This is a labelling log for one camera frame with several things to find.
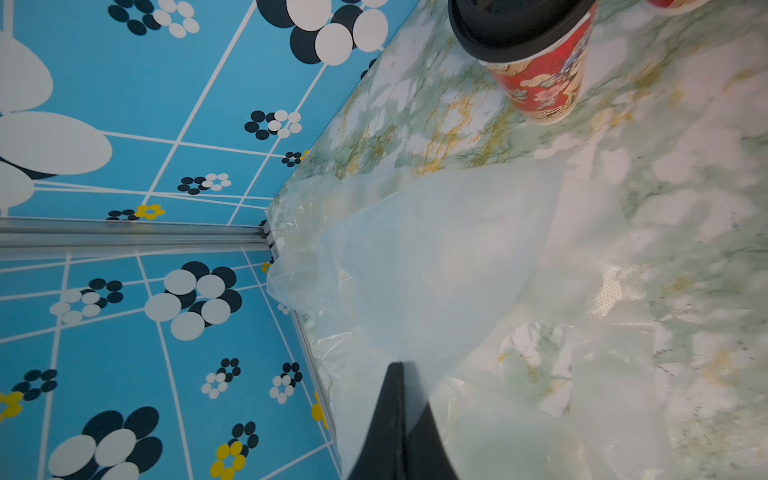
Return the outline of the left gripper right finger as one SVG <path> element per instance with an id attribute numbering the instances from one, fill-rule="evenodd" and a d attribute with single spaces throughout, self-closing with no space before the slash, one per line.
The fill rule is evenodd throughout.
<path id="1" fill-rule="evenodd" d="M 415 363 L 404 363 L 405 466 L 408 479 L 456 480 Z"/>

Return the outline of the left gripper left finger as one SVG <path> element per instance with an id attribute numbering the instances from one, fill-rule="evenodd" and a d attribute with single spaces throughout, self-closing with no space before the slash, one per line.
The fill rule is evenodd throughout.
<path id="1" fill-rule="evenodd" d="M 407 478 L 404 407 L 404 366 L 395 362 L 386 370 L 365 441 L 349 479 Z"/>

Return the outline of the clear plastic carrier bag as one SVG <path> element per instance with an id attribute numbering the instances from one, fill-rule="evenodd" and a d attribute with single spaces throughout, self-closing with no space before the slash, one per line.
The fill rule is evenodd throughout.
<path id="1" fill-rule="evenodd" d="M 611 185 L 561 160 L 316 176 L 268 222 L 268 292 L 311 319 L 341 435 L 368 427 L 389 364 L 418 414 L 506 315 L 582 325 L 634 253 Z"/>

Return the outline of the red cup black lid left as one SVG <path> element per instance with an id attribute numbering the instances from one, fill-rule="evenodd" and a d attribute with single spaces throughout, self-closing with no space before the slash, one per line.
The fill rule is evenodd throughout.
<path id="1" fill-rule="evenodd" d="M 449 21 L 461 47 L 537 125 L 562 121 L 585 74 L 596 0 L 457 1 Z"/>

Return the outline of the red cup black lid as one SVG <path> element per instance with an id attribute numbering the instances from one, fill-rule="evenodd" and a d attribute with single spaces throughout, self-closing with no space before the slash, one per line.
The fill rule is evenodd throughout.
<path id="1" fill-rule="evenodd" d="M 690 13 L 709 0 L 645 0 L 644 4 L 655 14 L 676 16 Z"/>
<path id="2" fill-rule="evenodd" d="M 449 21 L 461 47 L 537 125 L 562 121 L 585 74 L 596 0 L 457 1 Z"/>

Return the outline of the red cup black lid right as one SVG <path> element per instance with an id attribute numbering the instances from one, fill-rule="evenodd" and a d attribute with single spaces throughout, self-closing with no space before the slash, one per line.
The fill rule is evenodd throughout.
<path id="1" fill-rule="evenodd" d="M 676 16 L 690 13 L 709 0 L 645 0 L 644 4 L 655 14 Z"/>

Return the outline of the left aluminium corner post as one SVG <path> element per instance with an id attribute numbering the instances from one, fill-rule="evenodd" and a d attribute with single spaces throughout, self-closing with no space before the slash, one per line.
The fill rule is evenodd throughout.
<path id="1" fill-rule="evenodd" d="M 1 219 L 1 259 L 27 260 L 67 254 L 213 251 L 237 247 L 270 249 L 274 238 L 266 226 L 155 224 L 141 221 Z"/>

